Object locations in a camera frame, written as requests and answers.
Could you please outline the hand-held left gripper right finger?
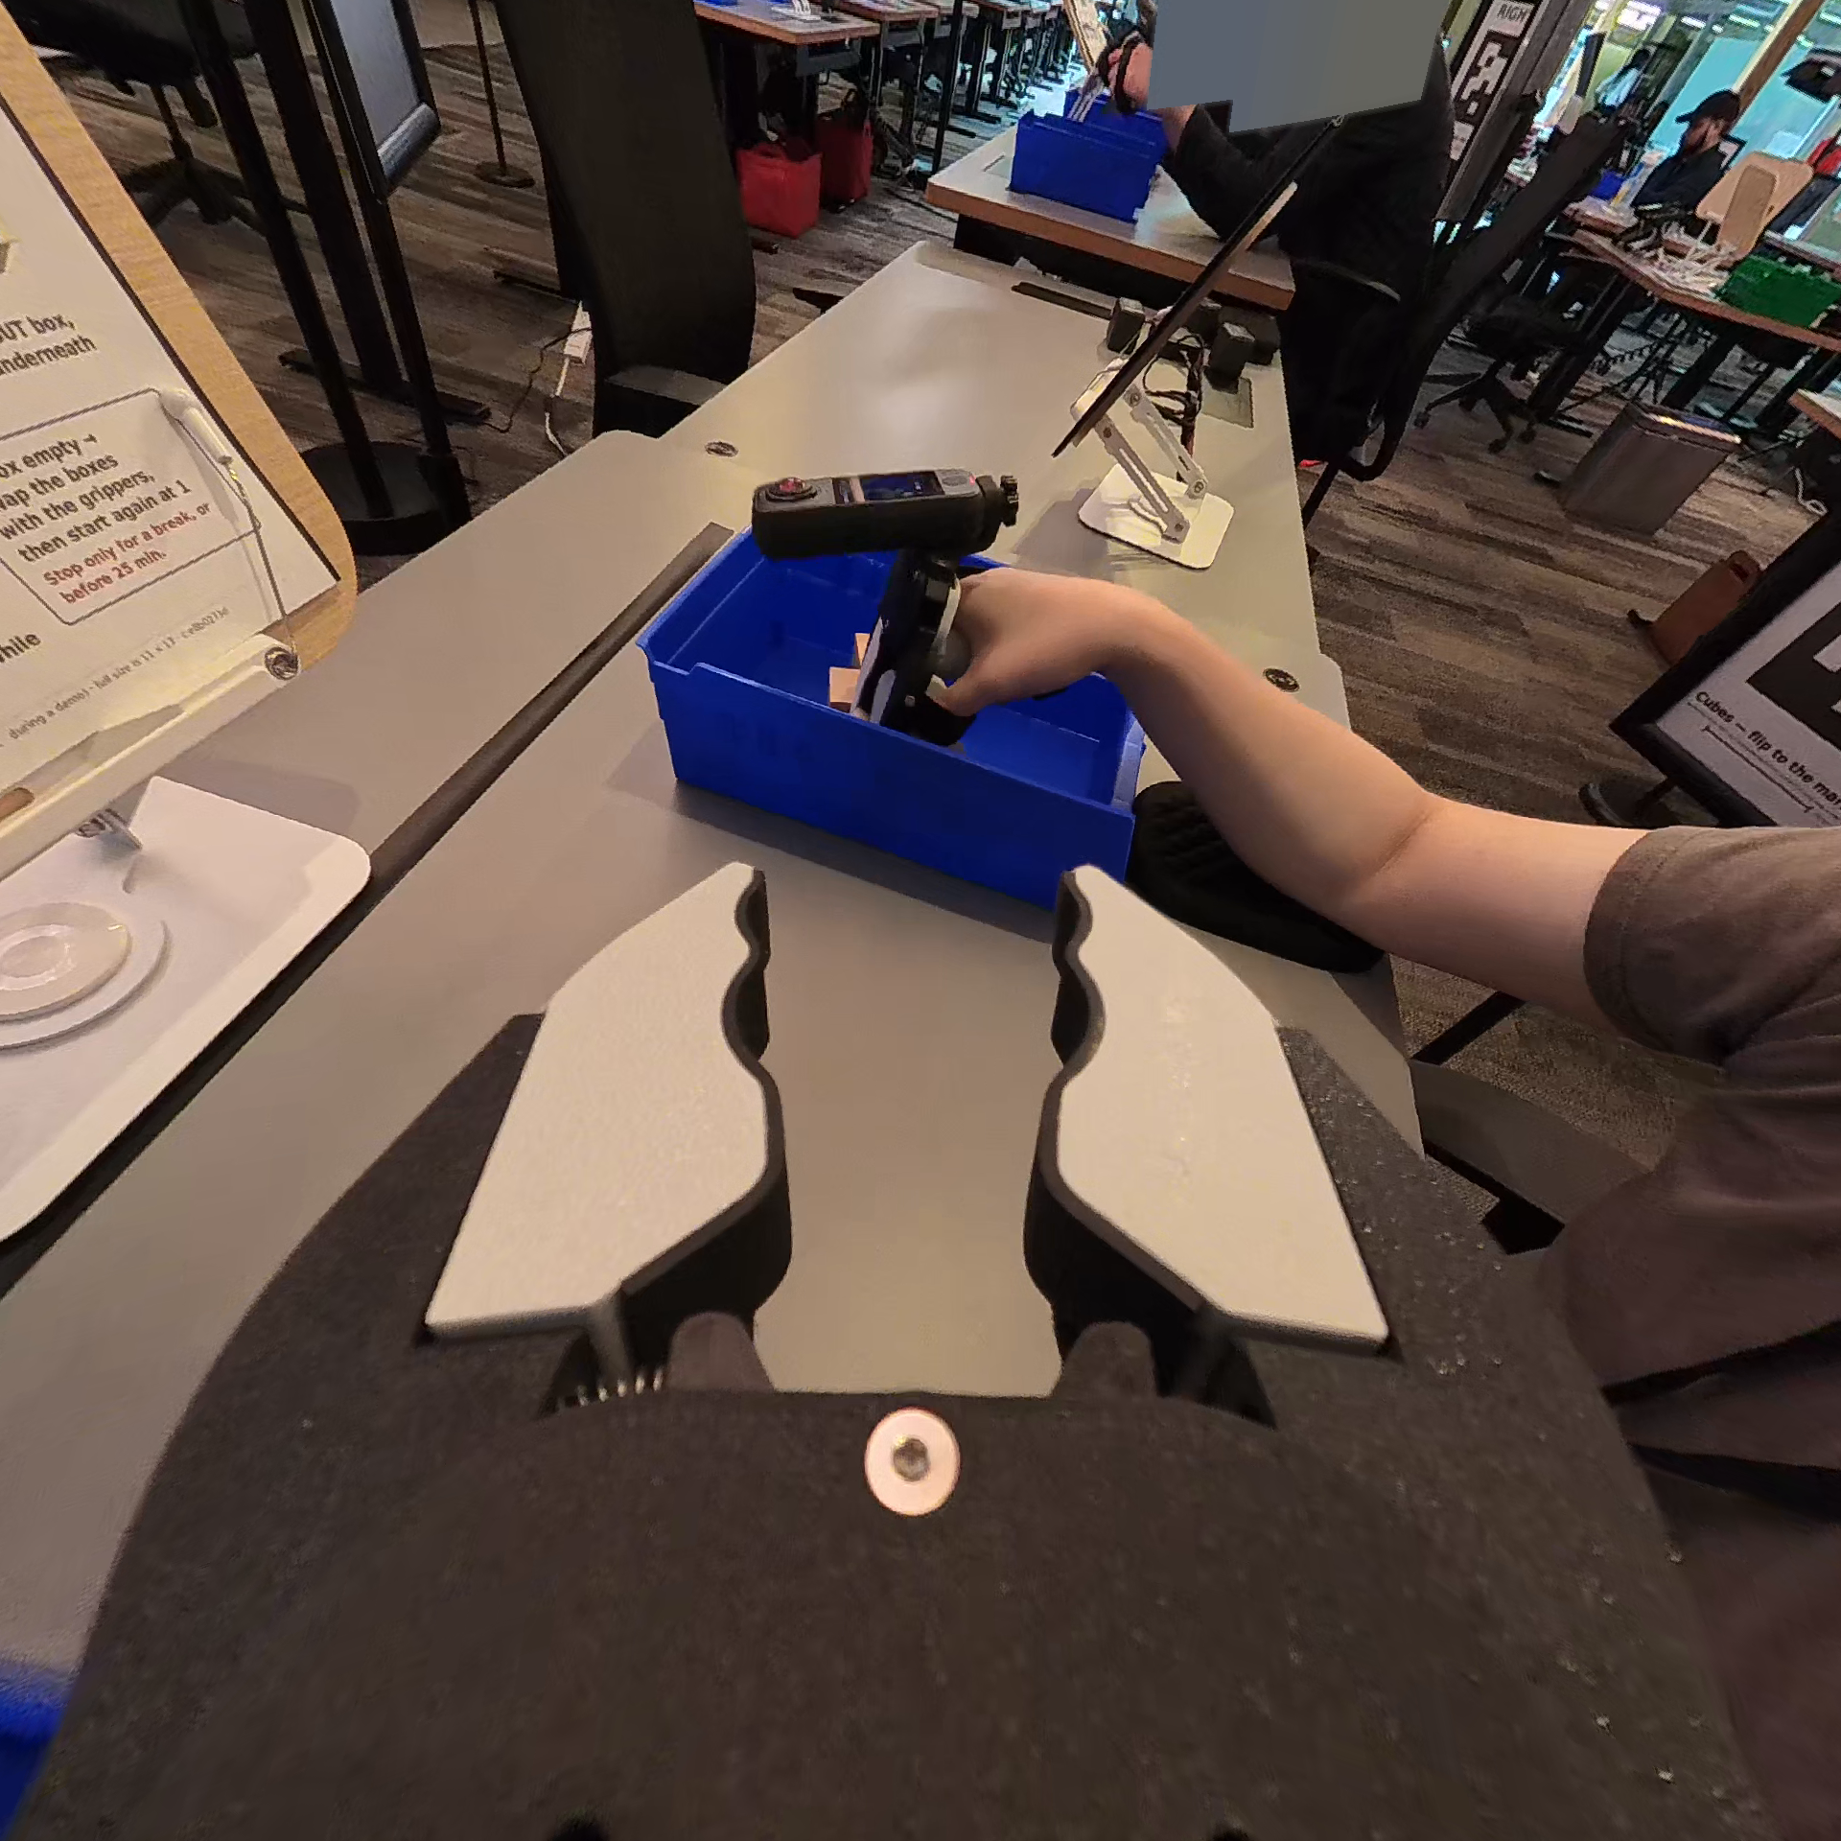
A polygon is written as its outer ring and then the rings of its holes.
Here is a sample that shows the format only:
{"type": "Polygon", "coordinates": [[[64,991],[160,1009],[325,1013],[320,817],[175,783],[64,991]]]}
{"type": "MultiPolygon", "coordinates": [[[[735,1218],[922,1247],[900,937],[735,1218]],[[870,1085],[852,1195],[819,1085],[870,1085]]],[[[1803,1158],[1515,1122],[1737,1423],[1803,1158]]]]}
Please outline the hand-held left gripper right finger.
{"type": "Polygon", "coordinates": [[[1394,1338],[1280,1026],[1093,866],[1061,876],[1022,1258],[1061,1353],[1137,1328],[1174,1384],[1215,1338],[1356,1357],[1394,1338]]]}

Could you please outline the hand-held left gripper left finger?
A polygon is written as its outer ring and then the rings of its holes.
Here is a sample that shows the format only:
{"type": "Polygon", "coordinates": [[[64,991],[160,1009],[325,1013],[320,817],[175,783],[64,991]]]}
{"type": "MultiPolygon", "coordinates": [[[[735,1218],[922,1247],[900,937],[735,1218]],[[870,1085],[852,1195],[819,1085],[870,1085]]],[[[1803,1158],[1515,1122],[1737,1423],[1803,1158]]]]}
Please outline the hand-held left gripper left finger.
{"type": "Polygon", "coordinates": [[[725,863],[548,998],[425,1305],[433,1338],[582,1332],[662,1370],[683,1324],[750,1325],[791,1266],[766,876],[725,863]]]}

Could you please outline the person's right forearm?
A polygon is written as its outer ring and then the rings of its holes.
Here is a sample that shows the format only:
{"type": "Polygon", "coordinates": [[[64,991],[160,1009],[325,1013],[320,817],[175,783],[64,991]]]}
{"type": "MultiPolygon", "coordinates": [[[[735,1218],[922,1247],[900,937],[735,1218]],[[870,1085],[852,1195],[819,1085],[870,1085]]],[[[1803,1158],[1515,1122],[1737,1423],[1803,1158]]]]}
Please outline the person's right forearm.
{"type": "Polygon", "coordinates": [[[1384,952],[1607,1026],[1585,933],[1637,831],[1437,796],[1177,615],[1124,607],[1101,672],[1258,876],[1384,952]]]}

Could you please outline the person's right hand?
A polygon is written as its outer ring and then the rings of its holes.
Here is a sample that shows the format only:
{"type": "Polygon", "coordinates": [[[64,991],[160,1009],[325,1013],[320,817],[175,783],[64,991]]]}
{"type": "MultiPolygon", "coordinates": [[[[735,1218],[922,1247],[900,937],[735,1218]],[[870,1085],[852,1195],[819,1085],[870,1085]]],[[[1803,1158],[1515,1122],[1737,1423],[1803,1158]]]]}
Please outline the person's right hand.
{"type": "Polygon", "coordinates": [[[937,702],[957,719],[1045,698],[1097,675],[1129,690],[1160,655],[1168,615],[1137,589],[999,565],[962,578],[952,639],[964,653],[937,702]]]}

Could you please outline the black wrist rest pad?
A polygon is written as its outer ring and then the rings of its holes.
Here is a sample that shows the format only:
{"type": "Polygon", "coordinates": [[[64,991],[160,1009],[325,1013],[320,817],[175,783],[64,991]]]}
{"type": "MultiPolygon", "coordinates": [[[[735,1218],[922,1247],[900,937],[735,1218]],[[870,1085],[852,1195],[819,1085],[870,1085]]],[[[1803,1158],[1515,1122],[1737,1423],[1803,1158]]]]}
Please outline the black wrist rest pad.
{"type": "Polygon", "coordinates": [[[1384,951],[1258,876],[1181,782],[1141,789],[1124,882],[1168,920],[1330,975],[1365,975],[1384,951]]]}

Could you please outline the wooden edged desk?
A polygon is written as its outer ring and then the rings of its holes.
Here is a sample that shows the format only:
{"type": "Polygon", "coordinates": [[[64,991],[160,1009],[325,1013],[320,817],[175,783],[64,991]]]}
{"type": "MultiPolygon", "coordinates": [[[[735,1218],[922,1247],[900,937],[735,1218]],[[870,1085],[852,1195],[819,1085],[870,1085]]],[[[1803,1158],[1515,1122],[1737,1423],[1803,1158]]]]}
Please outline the wooden edged desk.
{"type": "Polygon", "coordinates": [[[1181,293],[1216,251],[1174,179],[1155,170],[1137,217],[1107,217],[1013,191],[1015,130],[1003,127],[923,183],[927,205],[956,217],[952,247],[1013,263],[1021,276],[1084,300],[1181,293]]]}

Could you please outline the black office chair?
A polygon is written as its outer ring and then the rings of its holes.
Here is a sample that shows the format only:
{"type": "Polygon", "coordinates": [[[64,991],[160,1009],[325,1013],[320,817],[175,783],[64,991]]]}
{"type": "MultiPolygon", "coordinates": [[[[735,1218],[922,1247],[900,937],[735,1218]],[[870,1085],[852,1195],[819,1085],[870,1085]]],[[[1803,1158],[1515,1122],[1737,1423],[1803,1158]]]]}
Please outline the black office chair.
{"type": "Polygon", "coordinates": [[[1376,397],[1370,428],[1322,461],[1322,472],[1302,508],[1304,524],[1312,524],[1339,477],[1371,482],[1385,472],[1447,337],[1469,311],[1486,305],[1488,293],[1499,289],[1510,263],[1523,259],[1552,217],[1593,183],[1622,133],[1622,120],[1615,113],[1580,119],[1520,195],[1452,254],[1425,288],[1396,343],[1394,364],[1376,397]]]}
{"type": "Polygon", "coordinates": [[[662,435],[750,364],[755,263],[689,3],[499,3],[559,278],[587,311],[592,435],[662,435]]]}

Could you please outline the dark-edged display board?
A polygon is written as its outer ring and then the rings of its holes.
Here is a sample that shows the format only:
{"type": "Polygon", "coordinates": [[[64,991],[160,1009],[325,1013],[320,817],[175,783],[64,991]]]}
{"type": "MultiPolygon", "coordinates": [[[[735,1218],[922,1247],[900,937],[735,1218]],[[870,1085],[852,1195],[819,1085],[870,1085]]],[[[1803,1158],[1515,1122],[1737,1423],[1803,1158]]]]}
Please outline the dark-edged display board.
{"type": "Polygon", "coordinates": [[[1107,374],[1107,383],[1093,393],[1091,401],[1082,401],[1073,408],[1073,426],[1054,445],[1053,454],[1084,443],[1093,430],[1107,422],[1114,408],[1126,401],[1151,364],[1163,355],[1165,346],[1186,331],[1192,314],[1206,305],[1215,285],[1226,278],[1226,271],[1267,231],[1267,224],[1282,213],[1284,203],[1295,195],[1297,182],[1282,179],[1262,203],[1253,208],[1237,237],[1226,242],[1215,259],[1200,271],[1200,276],[1186,288],[1186,293],[1160,314],[1154,331],[1139,338],[1134,352],[1107,374]]]}

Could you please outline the black floor stand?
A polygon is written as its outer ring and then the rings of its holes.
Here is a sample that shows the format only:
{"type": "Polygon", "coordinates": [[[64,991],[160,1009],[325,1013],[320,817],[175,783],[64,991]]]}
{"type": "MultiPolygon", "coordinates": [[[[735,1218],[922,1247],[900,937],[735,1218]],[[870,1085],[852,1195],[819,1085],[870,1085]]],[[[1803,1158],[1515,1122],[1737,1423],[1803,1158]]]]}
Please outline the black floor stand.
{"type": "Polygon", "coordinates": [[[407,557],[472,517],[392,191],[441,133],[409,5],[181,5],[337,438],[305,453],[350,547],[407,557]]]}

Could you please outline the wooden top workbench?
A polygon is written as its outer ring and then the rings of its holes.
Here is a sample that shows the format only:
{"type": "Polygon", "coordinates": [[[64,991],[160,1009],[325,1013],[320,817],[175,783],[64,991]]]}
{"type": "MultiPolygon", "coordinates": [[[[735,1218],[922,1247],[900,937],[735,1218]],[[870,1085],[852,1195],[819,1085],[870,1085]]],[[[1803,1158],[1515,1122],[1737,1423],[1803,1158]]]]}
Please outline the wooden top workbench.
{"type": "Polygon", "coordinates": [[[781,133],[816,138],[822,79],[852,84],[877,120],[882,91],[897,84],[900,143],[960,126],[999,126],[999,104],[1066,57],[1070,31],[1058,5],[927,3],[696,3],[703,52],[727,144],[764,135],[762,104],[779,81],[788,96],[781,133]]]}
{"type": "Polygon", "coordinates": [[[1836,305],[1826,308],[1821,323],[1804,327],[1771,311],[1732,305],[1712,282],[1697,280],[1684,263],[1637,256],[1631,249],[1622,249],[1622,243],[1593,231],[1575,231],[1567,251],[1614,271],[1614,282],[1601,303],[1604,309],[1599,311],[1599,318],[1607,318],[1607,323],[1615,327],[1627,311],[1622,300],[1641,293],[1659,309],[1688,318],[1691,328],[1702,328],[1706,341],[1693,363],[1688,363],[1688,368],[1680,370],[1659,397],[1655,397],[1659,408],[1688,414],[1711,390],[1716,374],[1734,350],[1760,346],[1771,346],[1772,350],[1793,347],[1795,363],[1781,364],[1787,379],[1754,419],[1737,414],[1737,408],[1741,408],[1740,401],[1722,414],[1722,422],[1732,426],[1745,439],[1772,443],[1795,419],[1814,415],[1803,403],[1804,397],[1820,397],[1828,384],[1836,384],[1836,305]]]}

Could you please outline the framed marker sign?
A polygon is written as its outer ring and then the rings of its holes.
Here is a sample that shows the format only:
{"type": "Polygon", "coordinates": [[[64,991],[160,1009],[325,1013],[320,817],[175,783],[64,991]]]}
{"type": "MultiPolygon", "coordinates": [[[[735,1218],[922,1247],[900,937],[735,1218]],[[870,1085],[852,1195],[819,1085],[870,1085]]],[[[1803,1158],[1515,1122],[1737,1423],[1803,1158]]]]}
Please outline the framed marker sign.
{"type": "Polygon", "coordinates": [[[1720,824],[1836,826],[1838,517],[1793,541],[1612,732],[1720,824]]]}

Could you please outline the brown bag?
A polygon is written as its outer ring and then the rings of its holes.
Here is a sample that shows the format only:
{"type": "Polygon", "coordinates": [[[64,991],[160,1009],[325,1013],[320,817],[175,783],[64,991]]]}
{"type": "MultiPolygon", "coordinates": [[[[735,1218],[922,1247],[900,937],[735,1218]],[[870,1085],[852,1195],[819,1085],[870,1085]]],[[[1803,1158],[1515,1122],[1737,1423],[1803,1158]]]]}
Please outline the brown bag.
{"type": "Polygon", "coordinates": [[[1684,660],[1712,633],[1758,585],[1763,563],[1749,552],[1732,552],[1711,563],[1661,612],[1627,612],[1627,624],[1645,639],[1664,666],[1684,660]]]}

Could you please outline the black white marker sign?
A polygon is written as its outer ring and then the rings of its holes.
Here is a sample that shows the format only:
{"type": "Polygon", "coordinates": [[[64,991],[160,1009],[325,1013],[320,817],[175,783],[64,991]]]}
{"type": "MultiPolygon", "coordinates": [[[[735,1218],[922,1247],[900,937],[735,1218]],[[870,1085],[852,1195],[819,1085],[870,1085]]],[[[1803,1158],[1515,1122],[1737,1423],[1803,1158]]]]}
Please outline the black white marker sign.
{"type": "Polygon", "coordinates": [[[1452,164],[1462,164],[1491,109],[1506,84],[1522,40],[1532,34],[1540,3],[1475,3],[1462,16],[1464,34],[1452,56],[1452,164]]]}

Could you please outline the grey metal bin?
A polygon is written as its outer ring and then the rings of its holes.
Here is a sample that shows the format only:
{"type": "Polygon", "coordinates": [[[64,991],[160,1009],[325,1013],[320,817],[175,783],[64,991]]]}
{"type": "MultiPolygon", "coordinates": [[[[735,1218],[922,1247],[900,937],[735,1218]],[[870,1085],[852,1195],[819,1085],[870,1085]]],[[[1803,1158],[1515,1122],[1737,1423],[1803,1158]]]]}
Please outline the grey metal bin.
{"type": "Polygon", "coordinates": [[[1740,450],[1725,422],[1627,401],[1558,485],[1558,505],[1622,536],[1655,536],[1740,450]]]}

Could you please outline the green box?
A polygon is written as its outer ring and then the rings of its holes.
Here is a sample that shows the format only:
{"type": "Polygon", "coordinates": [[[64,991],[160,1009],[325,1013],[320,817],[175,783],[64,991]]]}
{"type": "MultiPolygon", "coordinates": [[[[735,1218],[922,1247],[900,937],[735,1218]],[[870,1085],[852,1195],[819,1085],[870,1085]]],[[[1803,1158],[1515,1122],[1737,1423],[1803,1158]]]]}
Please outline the green box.
{"type": "Polygon", "coordinates": [[[1716,298],[1755,318],[1820,328],[1838,305],[1838,278],[1820,265],[1754,251],[1725,274],[1716,298]]]}

